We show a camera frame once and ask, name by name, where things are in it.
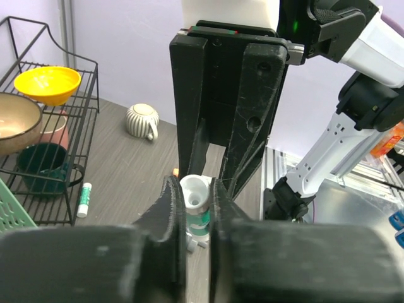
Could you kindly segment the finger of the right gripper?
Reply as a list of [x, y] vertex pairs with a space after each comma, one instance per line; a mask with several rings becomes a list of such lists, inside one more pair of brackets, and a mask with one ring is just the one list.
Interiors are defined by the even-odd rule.
[[244, 51], [232, 133], [220, 171], [231, 198], [242, 187], [242, 172], [256, 150], [255, 141], [280, 85], [286, 58], [287, 48], [280, 45], [251, 43]]
[[201, 117], [206, 43], [204, 38], [176, 35], [169, 47], [180, 177], [203, 173], [210, 144], [206, 120]]

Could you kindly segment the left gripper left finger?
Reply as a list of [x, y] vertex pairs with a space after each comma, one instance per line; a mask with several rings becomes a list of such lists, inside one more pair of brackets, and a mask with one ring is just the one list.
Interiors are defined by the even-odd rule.
[[185, 302], [178, 178], [131, 225], [28, 228], [1, 237], [2, 302]]

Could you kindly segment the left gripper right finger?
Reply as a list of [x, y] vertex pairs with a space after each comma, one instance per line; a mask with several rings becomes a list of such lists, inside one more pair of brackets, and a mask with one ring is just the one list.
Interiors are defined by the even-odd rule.
[[210, 184], [210, 302], [402, 302], [388, 245], [354, 225], [255, 221]]

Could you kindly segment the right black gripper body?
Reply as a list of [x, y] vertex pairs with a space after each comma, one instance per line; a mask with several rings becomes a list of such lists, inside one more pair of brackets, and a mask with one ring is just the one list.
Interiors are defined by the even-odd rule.
[[304, 46], [278, 38], [273, 30], [199, 21], [177, 35], [207, 40], [203, 78], [203, 112], [209, 139], [216, 145], [228, 144], [232, 132], [242, 58], [248, 44], [275, 44], [287, 48], [286, 63], [304, 63]]

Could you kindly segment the small green glue stick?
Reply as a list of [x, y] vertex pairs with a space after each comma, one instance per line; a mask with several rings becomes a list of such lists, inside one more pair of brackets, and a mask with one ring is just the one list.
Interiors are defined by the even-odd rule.
[[186, 206], [187, 230], [198, 242], [207, 242], [209, 236], [210, 184], [200, 175], [191, 174], [180, 180]]

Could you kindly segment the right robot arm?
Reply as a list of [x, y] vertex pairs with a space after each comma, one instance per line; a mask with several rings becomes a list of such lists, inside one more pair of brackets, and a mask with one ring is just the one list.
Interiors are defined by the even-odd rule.
[[359, 144], [403, 119], [403, 37], [372, 1], [183, 1], [170, 43], [179, 178], [225, 148], [224, 196], [261, 164], [288, 67], [321, 56], [354, 70], [326, 130], [280, 178], [268, 220], [299, 220], [326, 176]]

